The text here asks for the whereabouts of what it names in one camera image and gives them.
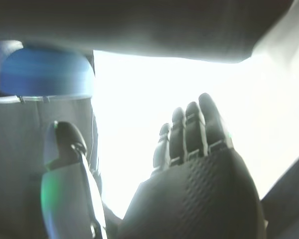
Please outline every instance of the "finger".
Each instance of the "finger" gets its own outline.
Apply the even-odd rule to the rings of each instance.
[[[173,127],[169,140],[170,166],[184,162],[187,151],[185,142],[185,113],[182,108],[174,110],[172,116]]]
[[[219,111],[209,96],[204,93],[199,97],[199,106],[203,112],[206,123],[206,137],[209,145],[209,153],[223,147],[232,147],[232,140],[225,127]]]
[[[204,116],[196,102],[186,109],[186,148],[188,160],[208,154]]]
[[[170,162],[169,158],[169,135],[170,135],[170,125],[168,123],[164,124],[159,132],[159,141],[154,152],[153,157],[153,173],[155,175],[158,172],[162,172],[167,168]]]

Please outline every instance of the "blue cylindrical object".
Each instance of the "blue cylindrical object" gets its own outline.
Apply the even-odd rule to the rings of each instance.
[[[27,97],[91,97],[94,79],[92,66],[80,54],[29,47],[3,62],[0,91]]]

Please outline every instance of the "blue lid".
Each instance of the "blue lid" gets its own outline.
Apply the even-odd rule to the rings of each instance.
[[[0,91],[16,96],[86,96],[93,94],[93,69],[82,55],[45,48],[10,54],[0,71]]]

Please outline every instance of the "bright white light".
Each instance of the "bright white light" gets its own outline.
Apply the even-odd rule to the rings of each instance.
[[[160,127],[209,93],[263,197],[299,156],[299,85],[251,59],[236,65],[95,52],[103,199],[123,217],[149,178]]]

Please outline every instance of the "textured grip pad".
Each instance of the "textured grip pad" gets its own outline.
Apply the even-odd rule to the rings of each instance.
[[[238,153],[224,149],[142,183],[119,239],[264,239],[254,182]]]

